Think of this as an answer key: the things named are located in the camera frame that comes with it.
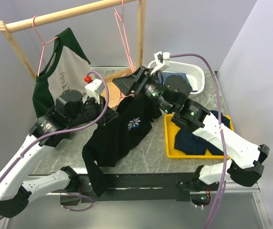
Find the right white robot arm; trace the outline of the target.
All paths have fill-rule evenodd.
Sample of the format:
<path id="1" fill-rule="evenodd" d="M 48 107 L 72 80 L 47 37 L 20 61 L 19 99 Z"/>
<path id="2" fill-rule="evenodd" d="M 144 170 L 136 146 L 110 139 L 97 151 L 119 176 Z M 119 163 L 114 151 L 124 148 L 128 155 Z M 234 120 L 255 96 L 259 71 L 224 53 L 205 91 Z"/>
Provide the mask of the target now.
<path id="1" fill-rule="evenodd" d="M 269 147 L 253 144 L 226 127 L 208 109 L 189 99 L 192 87 L 178 74 L 171 74 L 159 82 L 158 73 L 144 66 L 128 76 L 112 82 L 124 94 L 143 95 L 158 105 L 180 129 L 209 142 L 230 159 L 212 166 L 200 165 L 193 178 L 183 185 L 188 190 L 204 190 L 215 182 L 232 180 L 244 186 L 253 186 L 263 174 L 263 162 Z"/>

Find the black t shirt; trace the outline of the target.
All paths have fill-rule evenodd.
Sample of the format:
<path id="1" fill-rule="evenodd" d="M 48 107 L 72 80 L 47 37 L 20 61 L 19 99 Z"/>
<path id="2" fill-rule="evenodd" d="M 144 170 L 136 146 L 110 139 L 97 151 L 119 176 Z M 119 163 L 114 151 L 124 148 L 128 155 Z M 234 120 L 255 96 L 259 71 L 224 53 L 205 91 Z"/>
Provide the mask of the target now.
<path id="1" fill-rule="evenodd" d="M 135 148 L 152 129 L 151 123 L 161 117 L 158 105 L 146 98 L 124 98 L 116 109 L 118 117 L 98 126 L 82 149 L 90 183 L 97 197 L 108 189 L 101 167 L 114 167 Z"/>

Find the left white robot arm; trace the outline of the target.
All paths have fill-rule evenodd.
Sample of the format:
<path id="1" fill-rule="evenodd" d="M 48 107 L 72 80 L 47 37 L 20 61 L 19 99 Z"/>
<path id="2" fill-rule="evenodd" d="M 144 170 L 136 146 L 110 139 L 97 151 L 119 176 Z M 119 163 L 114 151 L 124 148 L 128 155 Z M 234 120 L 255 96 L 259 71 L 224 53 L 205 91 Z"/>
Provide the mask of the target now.
<path id="1" fill-rule="evenodd" d="M 0 216 L 17 216 L 29 203 L 50 192 L 78 190 L 79 174 L 70 166 L 32 181 L 26 177 L 51 149 L 70 138 L 74 128 L 105 125 L 117 116 L 100 95 L 84 98 L 77 90 L 64 91 L 37 119 L 18 152 L 0 171 Z"/>

